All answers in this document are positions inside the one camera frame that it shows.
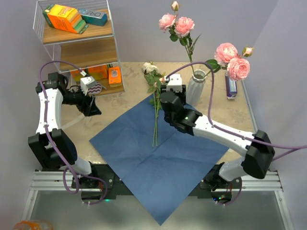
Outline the beige ribbon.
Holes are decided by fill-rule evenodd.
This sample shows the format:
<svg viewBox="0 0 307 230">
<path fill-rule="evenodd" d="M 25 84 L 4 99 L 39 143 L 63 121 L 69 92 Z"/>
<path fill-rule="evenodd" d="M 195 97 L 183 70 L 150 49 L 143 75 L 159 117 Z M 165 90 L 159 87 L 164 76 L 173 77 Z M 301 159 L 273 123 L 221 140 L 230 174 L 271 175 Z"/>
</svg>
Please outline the beige ribbon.
<svg viewBox="0 0 307 230">
<path fill-rule="evenodd" d="M 86 122 L 90 122 L 91 121 L 91 117 L 88 117 L 88 116 L 84 116 L 84 115 L 79 115 L 78 117 L 76 117 L 75 119 L 73 119 L 72 121 L 62 125 L 62 129 L 67 129 L 77 123 L 79 123 L 80 121 L 83 121 L 85 120 Z"/>
</svg>

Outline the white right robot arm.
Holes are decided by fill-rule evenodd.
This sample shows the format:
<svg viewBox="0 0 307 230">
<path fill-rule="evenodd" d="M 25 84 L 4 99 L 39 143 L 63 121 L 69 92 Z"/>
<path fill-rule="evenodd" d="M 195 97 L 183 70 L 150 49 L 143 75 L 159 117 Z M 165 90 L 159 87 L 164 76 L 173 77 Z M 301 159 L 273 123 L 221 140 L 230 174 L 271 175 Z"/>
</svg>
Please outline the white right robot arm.
<svg viewBox="0 0 307 230">
<path fill-rule="evenodd" d="M 165 85 L 161 87 L 160 100 L 165 121 L 181 133 L 208 138 L 241 155 L 237 160 L 213 166 L 205 176 L 205 182 L 225 188 L 234 179 L 245 175 L 264 179 L 275 155 L 273 147 L 262 144 L 270 142 L 267 133 L 261 130 L 251 133 L 231 127 L 230 133 L 219 130 L 207 116 L 185 108 L 185 89 L 185 85 L 180 92 L 169 90 Z"/>
</svg>

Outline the pink white rose stem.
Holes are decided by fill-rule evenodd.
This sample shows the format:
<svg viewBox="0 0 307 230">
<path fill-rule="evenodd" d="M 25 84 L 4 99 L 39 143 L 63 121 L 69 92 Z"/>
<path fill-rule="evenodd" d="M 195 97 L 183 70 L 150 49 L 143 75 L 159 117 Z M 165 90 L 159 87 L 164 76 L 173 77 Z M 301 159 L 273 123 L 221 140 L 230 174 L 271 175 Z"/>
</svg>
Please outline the pink white rose stem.
<svg viewBox="0 0 307 230">
<path fill-rule="evenodd" d="M 144 62 L 142 65 L 143 76 L 148 84 L 148 93 L 152 94 L 149 103 L 154 107 L 153 146 L 158 146 L 158 117 L 162 109 L 160 96 L 161 88 L 165 85 L 165 73 L 161 73 L 153 62 Z"/>
</svg>

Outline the blue wrapping paper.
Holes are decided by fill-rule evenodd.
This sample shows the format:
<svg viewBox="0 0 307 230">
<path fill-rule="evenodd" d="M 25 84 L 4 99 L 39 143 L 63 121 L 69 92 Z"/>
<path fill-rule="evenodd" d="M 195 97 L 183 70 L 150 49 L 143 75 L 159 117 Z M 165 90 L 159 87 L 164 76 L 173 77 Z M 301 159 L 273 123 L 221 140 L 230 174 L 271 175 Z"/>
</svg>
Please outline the blue wrapping paper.
<svg viewBox="0 0 307 230">
<path fill-rule="evenodd" d="M 228 147 L 177 131 L 146 98 L 90 143 L 158 224 L 186 199 Z"/>
</svg>

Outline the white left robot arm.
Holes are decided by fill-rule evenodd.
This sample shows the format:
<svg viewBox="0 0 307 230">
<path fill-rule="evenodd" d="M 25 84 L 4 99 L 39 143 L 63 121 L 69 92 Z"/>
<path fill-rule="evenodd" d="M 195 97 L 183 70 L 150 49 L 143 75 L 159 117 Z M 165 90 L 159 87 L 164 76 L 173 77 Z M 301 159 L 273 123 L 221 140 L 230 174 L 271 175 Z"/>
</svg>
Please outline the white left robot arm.
<svg viewBox="0 0 307 230">
<path fill-rule="evenodd" d="M 78 157 L 74 143 L 61 125 L 61 106 L 75 105 L 84 116 L 100 115 L 95 97 L 89 95 L 97 83 L 92 76 L 81 78 L 77 90 L 69 90 L 68 79 L 57 72 L 39 82 L 35 88 L 40 101 L 40 119 L 35 135 L 28 138 L 28 145 L 44 169 L 65 169 L 69 163 L 78 174 L 84 174 L 82 182 L 89 188 L 99 184 L 98 174 L 91 163 Z"/>
</svg>

